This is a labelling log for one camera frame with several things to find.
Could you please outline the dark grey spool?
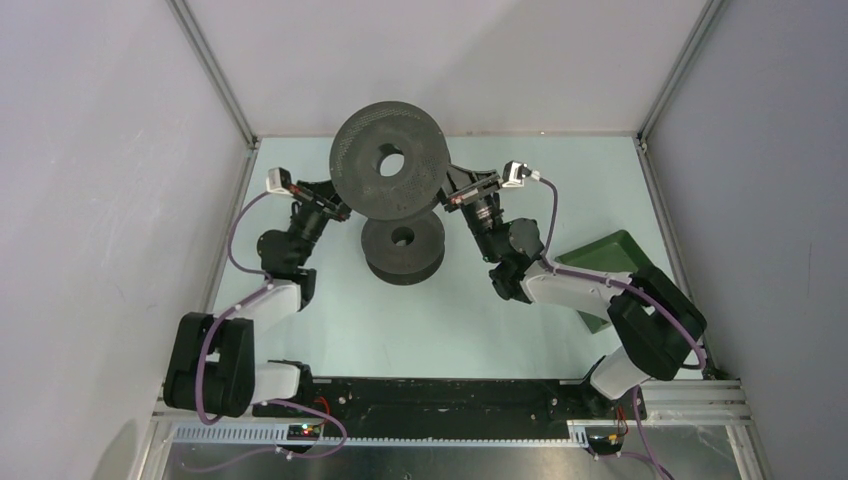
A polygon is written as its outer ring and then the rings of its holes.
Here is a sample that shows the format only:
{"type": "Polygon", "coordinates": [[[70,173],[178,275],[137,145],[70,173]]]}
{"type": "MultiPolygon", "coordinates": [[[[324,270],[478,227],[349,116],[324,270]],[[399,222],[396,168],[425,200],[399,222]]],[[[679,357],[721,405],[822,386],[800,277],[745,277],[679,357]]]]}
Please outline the dark grey spool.
{"type": "Polygon", "coordinates": [[[353,113],[337,130],[329,155],[331,182],[342,201],[373,220],[431,211],[450,153],[435,119],[402,101],[353,113]]]}
{"type": "Polygon", "coordinates": [[[409,286],[430,278],[445,255],[445,229],[434,212],[395,221],[368,219],[360,239],[369,269],[382,281],[409,286]]]}

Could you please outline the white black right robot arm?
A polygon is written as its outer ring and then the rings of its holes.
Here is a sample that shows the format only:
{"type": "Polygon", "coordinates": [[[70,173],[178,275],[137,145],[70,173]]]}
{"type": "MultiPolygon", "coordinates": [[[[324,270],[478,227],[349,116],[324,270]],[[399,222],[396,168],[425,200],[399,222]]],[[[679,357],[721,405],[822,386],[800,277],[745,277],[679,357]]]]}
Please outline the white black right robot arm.
{"type": "Polygon", "coordinates": [[[548,257],[553,237],[541,236],[535,220],[503,219],[500,192],[529,180],[558,192],[538,171],[511,161],[503,172],[449,165],[437,197],[446,211],[462,213],[484,261],[494,266],[489,277],[502,299],[562,306],[612,324],[620,346],[585,377],[585,411],[606,418],[648,380],[704,371],[707,353],[699,342],[707,322],[661,269],[605,272],[556,263],[548,257]]]}

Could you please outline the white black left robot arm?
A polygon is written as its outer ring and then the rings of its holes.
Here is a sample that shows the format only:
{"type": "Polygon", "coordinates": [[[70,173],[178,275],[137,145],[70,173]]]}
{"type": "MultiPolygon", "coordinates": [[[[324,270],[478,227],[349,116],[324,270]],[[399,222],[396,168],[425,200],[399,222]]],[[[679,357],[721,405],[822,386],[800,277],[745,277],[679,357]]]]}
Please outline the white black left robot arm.
{"type": "Polygon", "coordinates": [[[163,386],[163,401],[193,411],[213,424],[239,417],[256,404],[277,400],[292,416],[304,416],[316,403],[315,388],[303,380],[305,366],[267,359],[256,351],[260,335],[302,311],[312,301],[317,273],[307,267],[329,222],[344,222],[351,210],[329,180],[291,180],[275,168],[260,199],[292,200],[289,225],[262,233],[256,243],[257,268],[233,266],[262,279],[259,288],[218,314],[189,312],[179,322],[163,386]]]}

